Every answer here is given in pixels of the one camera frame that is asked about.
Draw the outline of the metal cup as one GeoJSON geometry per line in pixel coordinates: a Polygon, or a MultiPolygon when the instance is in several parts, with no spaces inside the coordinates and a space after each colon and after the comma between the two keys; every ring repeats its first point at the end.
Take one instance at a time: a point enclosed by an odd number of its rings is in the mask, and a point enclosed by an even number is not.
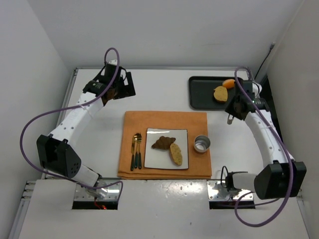
{"type": "Polygon", "coordinates": [[[206,135],[199,135],[194,140],[194,149],[198,153],[205,153],[210,145],[210,139],[206,135]]]}

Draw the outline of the black tray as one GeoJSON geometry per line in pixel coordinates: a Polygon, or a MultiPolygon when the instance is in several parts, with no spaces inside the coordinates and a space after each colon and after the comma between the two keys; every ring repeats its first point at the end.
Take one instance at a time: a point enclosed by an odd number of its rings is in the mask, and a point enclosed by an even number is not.
{"type": "Polygon", "coordinates": [[[214,96],[214,89],[222,86],[222,83],[234,77],[192,76],[188,79],[189,104],[195,110],[224,111],[235,95],[235,89],[228,90],[228,100],[225,103],[218,102],[214,96]]]}

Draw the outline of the metal serving tongs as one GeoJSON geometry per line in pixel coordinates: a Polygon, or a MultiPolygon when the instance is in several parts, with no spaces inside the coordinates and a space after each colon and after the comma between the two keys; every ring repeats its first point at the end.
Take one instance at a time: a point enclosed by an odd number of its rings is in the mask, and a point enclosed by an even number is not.
{"type": "Polygon", "coordinates": [[[234,116],[233,116],[233,115],[228,115],[227,124],[228,124],[228,125],[231,125],[232,122],[233,122],[233,120],[234,120],[234,116]]]}

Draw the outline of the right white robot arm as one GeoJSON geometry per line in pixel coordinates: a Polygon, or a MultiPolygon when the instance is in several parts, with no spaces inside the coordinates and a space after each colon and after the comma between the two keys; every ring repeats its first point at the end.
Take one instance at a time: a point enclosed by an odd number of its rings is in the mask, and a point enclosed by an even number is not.
{"type": "Polygon", "coordinates": [[[229,114],[228,124],[239,119],[249,127],[264,166],[259,174],[229,172],[225,178],[226,189],[249,190],[262,200],[284,198],[290,189],[290,197],[296,197],[307,172],[306,165],[296,162],[282,147],[268,104],[264,99],[255,97],[252,81],[240,79],[235,83],[234,97],[225,111],[229,114]]]}

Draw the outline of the white square plate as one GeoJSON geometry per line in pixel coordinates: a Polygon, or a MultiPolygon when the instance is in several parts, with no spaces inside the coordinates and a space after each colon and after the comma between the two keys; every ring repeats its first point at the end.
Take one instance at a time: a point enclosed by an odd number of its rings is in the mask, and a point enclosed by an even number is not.
{"type": "Polygon", "coordinates": [[[188,134],[186,129],[156,129],[148,128],[145,150],[145,168],[184,170],[189,168],[188,163],[188,134]],[[169,150],[153,149],[152,145],[161,137],[174,137],[175,144],[181,150],[182,164],[178,166],[174,163],[169,150]]]}

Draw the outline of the orange round bun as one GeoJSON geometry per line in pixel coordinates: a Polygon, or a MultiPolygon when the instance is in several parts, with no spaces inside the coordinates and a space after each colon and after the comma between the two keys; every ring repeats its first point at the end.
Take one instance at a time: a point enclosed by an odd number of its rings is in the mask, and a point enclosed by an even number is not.
{"type": "Polygon", "coordinates": [[[227,79],[222,83],[222,86],[226,89],[232,89],[236,85],[236,81],[234,79],[227,79]]]}

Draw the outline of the dark brown bread piece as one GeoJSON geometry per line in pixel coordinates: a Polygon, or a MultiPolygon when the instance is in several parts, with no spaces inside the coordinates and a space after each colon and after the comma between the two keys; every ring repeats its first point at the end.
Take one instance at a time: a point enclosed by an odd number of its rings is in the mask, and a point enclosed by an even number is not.
{"type": "Polygon", "coordinates": [[[175,137],[161,136],[153,145],[152,149],[168,150],[170,145],[176,141],[175,137]]]}

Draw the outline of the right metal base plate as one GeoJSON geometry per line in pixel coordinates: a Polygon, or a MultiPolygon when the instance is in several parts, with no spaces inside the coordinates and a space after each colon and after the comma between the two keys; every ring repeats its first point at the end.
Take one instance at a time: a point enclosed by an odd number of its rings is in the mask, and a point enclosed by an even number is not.
{"type": "MultiPolygon", "coordinates": [[[[235,202],[242,195],[250,193],[249,190],[245,189],[227,191],[227,189],[221,185],[220,180],[207,180],[207,192],[210,202],[235,202]]],[[[243,197],[242,200],[253,201],[253,195],[249,194],[243,197]]]]}

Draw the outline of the bread slice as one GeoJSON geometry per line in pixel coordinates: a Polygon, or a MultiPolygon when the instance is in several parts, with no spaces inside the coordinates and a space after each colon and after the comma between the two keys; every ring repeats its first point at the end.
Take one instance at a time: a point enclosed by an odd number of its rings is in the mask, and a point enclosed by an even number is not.
{"type": "Polygon", "coordinates": [[[179,146],[175,143],[172,143],[170,145],[169,152],[170,152],[170,156],[172,158],[173,163],[177,166],[181,166],[182,161],[183,161],[183,157],[182,157],[181,150],[180,150],[179,146]]]}
{"type": "Polygon", "coordinates": [[[214,89],[213,96],[219,103],[225,103],[228,100],[228,91],[224,86],[218,86],[214,89]]]}

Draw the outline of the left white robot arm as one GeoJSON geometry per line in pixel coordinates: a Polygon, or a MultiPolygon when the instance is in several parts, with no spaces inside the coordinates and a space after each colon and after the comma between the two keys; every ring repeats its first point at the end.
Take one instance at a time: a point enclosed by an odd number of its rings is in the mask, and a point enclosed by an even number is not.
{"type": "Polygon", "coordinates": [[[109,100],[134,96],[131,72],[117,65],[117,60],[105,63],[95,78],[83,88],[77,108],[72,109],[49,135],[41,135],[36,142],[40,165],[59,176],[81,183],[95,198],[106,196],[107,184],[100,174],[85,166],[75,152],[76,142],[93,116],[109,100]]]}

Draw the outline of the orange cloth placemat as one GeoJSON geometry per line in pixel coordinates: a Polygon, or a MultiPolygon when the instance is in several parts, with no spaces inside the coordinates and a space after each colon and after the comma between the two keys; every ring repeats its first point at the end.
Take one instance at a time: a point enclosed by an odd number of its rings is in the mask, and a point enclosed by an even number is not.
{"type": "Polygon", "coordinates": [[[119,158],[118,177],[122,179],[210,179],[210,152],[198,153],[194,140],[199,135],[208,135],[207,114],[201,112],[127,111],[124,117],[122,146],[119,158]],[[186,129],[188,134],[188,163],[184,170],[145,168],[147,129],[186,129]],[[142,135],[140,145],[142,168],[130,170],[132,137],[142,135]]]}

